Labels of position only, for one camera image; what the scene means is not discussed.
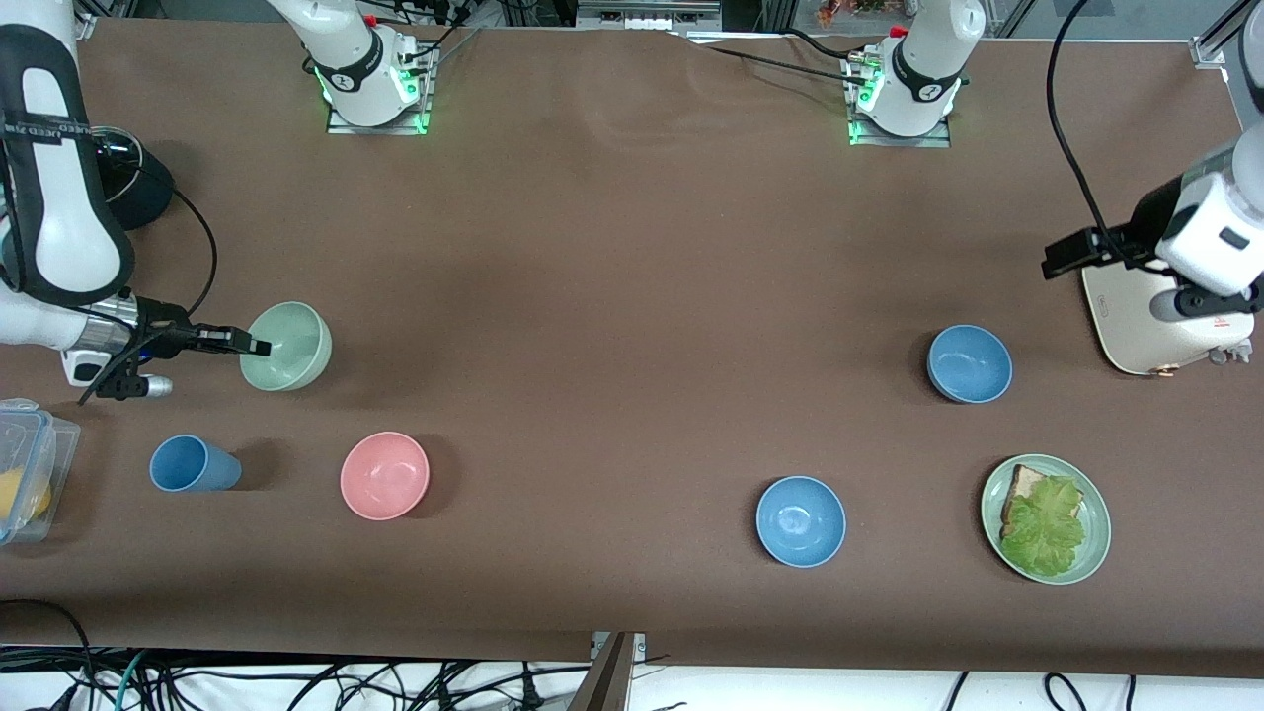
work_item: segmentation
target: white floor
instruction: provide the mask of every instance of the white floor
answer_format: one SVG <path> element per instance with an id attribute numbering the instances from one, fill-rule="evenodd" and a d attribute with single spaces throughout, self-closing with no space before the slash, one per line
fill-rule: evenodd
<path id="1" fill-rule="evenodd" d="M 379 665 L 355 669 L 372 674 Z M 437 671 L 437 664 L 410 664 L 401 668 L 404 686 L 416 691 Z M 547 668 L 547 664 L 533 665 Z M 315 673 L 321 667 L 234 667 L 220 671 L 238 674 Z M 479 664 L 454 684 L 453 689 L 473 688 L 489 681 L 511 677 L 521 671 L 517 663 Z M 536 688 L 542 697 L 578 688 L 583 674 L 568 673 L 538 677 Z M 817 669 L 746 669 L 712 667 L 638 667 L 632 683 L 628 711 L 660 711 L 685 702 L 681 711 L 942 711 L 957 678 L 954 672 L 872 672 Z M 1122 711 L 1125 677 L 1072 674 L 1088 711 Z M 391 676 L 379 677 L 384 686 L 396 687 Z M 1050 710 L 1044 697 L 1042 674 L 972 672 L 957 698 L 956 711 Z M 62 673 L 0 674 L 0 711 L 46 708 L 67 688 Z M 302 688 L 302 682 L 225 681 L 196 677 L 181 682 L 181 689 L 205 711 L 281 711 Z M 521 686 L 503 689 L 517 696 Z M 317 687 L 296 711 L 324 711 L 334 707 L 339 688 L 327 682 Z M 1064 708 L 1074 702 L 1064 691 L 1057 697 Z M 134 701 L 130 695 L 128 702 Z M 463 710 L 501 710 L 503 696 L 484 693 L 463 703 Z M 1264 681 L 1140 677 L 1135 711 L 1258 711 L 1264 708 Z M 86 711 L 80 692 L 76 711 Z M 97 708 L 110 711 L 102 703 Z M 356 698 L 348 711 L 387 711 L 389 698 L 372 693 Z M 427 707 L 432 711 L 435 705 Z"/>

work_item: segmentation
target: plate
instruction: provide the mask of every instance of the plate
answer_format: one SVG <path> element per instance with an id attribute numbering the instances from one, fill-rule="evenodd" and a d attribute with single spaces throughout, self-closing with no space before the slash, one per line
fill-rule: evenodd
<path id="1" fill-rule="evenodd" d="M 1085 495 L 1077 516 L 1085 526 L 1085 541 L 1076 547 L 1076 562 L 1064 573 L 1057 576 L 1029 573 L 1010 562 L 1001 552 L 1001 511 L 1005 509 L 1005 498 L 1009 496 L 1010 485 L 1014 481 L 1014 467 L 1018 464 L 1026 464 L 1047 476 L 1071 477 L 1076 479 L 1076 488 Z M 1106 510 L 1106 501 L 1101 492 L 1083 472 L 1048 454 L 1020 454 L 996 467 L 992 476 L 987 477 L 987 483 L 983 485 L 980 514 L 983 519 L 983 534 L 987 536 L 987 543 L 992 544 L 992 550 L 1009 567 L 1036 582 L 1048 584 L 1078 583 L 1097 572 L 1110 550 L 1110 512 Z"/>

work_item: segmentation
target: mounting plate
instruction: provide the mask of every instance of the mounting plate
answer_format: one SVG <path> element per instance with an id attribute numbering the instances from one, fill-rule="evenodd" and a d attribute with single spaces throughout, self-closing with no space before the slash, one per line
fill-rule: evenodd
<path id="1" fill-rule="evenodd" d="M 602 648 L 605 646 L 605 640 L 611 638 L 612 633 L 593 633 L 593 641 L 588 648 L 588 658 L 597 660 L 597 655 L 602 653 Z M 636 644 L 636 654 L 632 657 L 632 662 L 645 662 L 645 635 L 636 633 L 632 635 L 632 641 Z"/>
<path id="2" fill-rule="evenodd" d="M 870 81 L 870 85 L 858 86 L 854 83 L 843 85 L 843 96 L 847 100 L 847 139 L 852 145 L 896 145 L 904 148 L 949 148 L 952 145 L 948 133 L 948 118 L 939 119 L 935 128 L 929 133 L 913 138 L 894 135 L 881 128 L 868 114 L 856 108 L 860 95 L 873 86 L 873 73 L 877 68 L 877 46 L 871 44 L 863 52 L 854 52 L 852 58 L 839 59 L 838 65 L 844 76 L 858 76 Z"/>
<path id="3" fill-rule="evenodd" d="M 430 110 L 435 102 L 435 80 L 439 76 L 440 61 L 439 52 L 427 52 L 417 61 L 416 70 L 423 70 L 412 78 L 412 82 L 416 82 L 412 86 L 417 87 L 417 101 L 393 120 L 377 127 L 358 127 L 348 123 L 330 105 L 325 130 L 332 135 L 426 135 L 430 133 Z"/>

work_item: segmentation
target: light green bowl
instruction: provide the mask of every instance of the light green bowl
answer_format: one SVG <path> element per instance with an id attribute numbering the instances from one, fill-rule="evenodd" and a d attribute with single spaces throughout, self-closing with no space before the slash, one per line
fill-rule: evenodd
<path id="1" fill-rule="evenodd" d="M 1014 481 L 1014 467 L 1018 464 L 1026 464 L 1042 474 L 1071 477 L 1076 479 L 1076 488 L 1085 495 L 1085 501 L 1077 515 L 1079 522 L 1085 526 L 1085 541 L 1076 548 L 1076 562 L 1064 573 L 1057 576 L 1029 573 L 1015 566 L 1001 552 L 1001 511 L 1005 509 L 1005 500 L 1010 493 L 1010 483 Z M 1097 572 L 1097 568 L 1106 560 L 1106 553 L 1110 550 L 1110 512 L 1106 511 L 1106 501 L 1102 500 L 1101 492 L 1097 491 L 1097 487 L 1093 486 L 1093 482 L 1088 481 L 1088 477 L 1083 472 L 1057 457 L 1049 457 L 1048 454 L 1020 454 L 1006 459 L 992 472 L 992 476 L 987 477 L 987 483 L 983 485 L 980 511 L 983 517 L 983 533 L 987 535 L 987 543 L 992 544 L 992 549 L 996 550 L 996 554 L 1009 567 L 1033 581 L 1048 584 L 1078 583 Z"/>
<path id="2" fill-rule="evenodd" d="M 241 356 L 241 374 L 267 392 L 311 385 L 329 364 L 334 337 L 311 306 L 300 301 L 277 304 L 250 324 L 255 340 L 272 344 L 270 356 Z"/>

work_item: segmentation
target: lettuce leaf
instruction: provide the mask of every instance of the lettuce leaf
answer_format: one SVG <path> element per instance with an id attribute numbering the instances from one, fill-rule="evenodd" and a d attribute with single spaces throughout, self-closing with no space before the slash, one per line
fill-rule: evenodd
<path id="1" fill-rule="evenodd" d="M 1031 496 L 1015 496 L 1010 502 L 1014 530 L 1001 539 L 1001 552 L 1029 573 L 1066 573 L 1085 540 L 1085 526 L 1072 515 L 1081 498 L 1071 477 L 1048 477 L 1031 487 Z"/>

